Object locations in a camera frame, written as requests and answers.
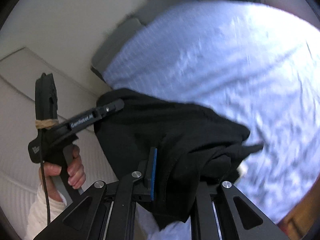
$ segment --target white sleeve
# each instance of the white sleeve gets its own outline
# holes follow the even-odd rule
[[[49,198],[50,218],[54,220],[66,208],[65,203]],[[36,201],[31,205],[24,240],[33,240],[47,226],[47,206],[42,186],[38,187]]]

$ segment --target light blue fabric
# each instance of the light blue fabric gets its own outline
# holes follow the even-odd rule
[[[278,222],[320,172],[320,33],[265,5],[193,2],[142,29],[103,73],[114,89],[194,102],[246,125],[237,187]]]

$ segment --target silver screw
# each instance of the silver screw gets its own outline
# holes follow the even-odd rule
[[[96,182],[94,183],[94,186],[95,186],[96,188],[101,188],[101,187],[103,187],[103,185],[104,185],[104,182],[101,181],[101,180],[98,180],[98,181],[96,181]]]
[[[222,182],[222,186],[225,188],[230,188],[232,186],[232,184],[229,181],[224,181],[224,182]]]
[[[141,177],[141,172],[140,171],[134,171],[131,175],[134,178],[140,178]]]

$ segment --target gray padding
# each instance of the gray padding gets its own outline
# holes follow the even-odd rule
[[[145,6],[133,14],[133,17],[139,19],[141,24],[148,25],[170,7],[186,1],[188,0],[149,0]]]
[[[128,19],[121,24],[108,36],[93,56],[92,67],[102,74],[122,46],[142,27],[139,20],[135,18]]]

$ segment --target human hand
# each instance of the human hand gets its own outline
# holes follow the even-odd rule
[[[70,163],[67,169],[68,174],[70,176],[68,179],[68,183],[74,189],[81,188],[81,186],[84,184],[86,179],[86,176],[84,173],[84,167],[82,165],[82,160],[79,153],[80,153],[79,147],[77,145],[74,145],[72,150],[73,161]],[[59,195],[59,192],[57,191],[51,178],[51,176],[60,175],[60,172],[61,172],[61,167],[59,165],[48,163],[48,162],[44,163],[44,177],[47,185],[48,196],[53,200],[62,202],[62,198]],[[40,168],[39,168],[39,178],[40,178],[41,186],[43,187]]]

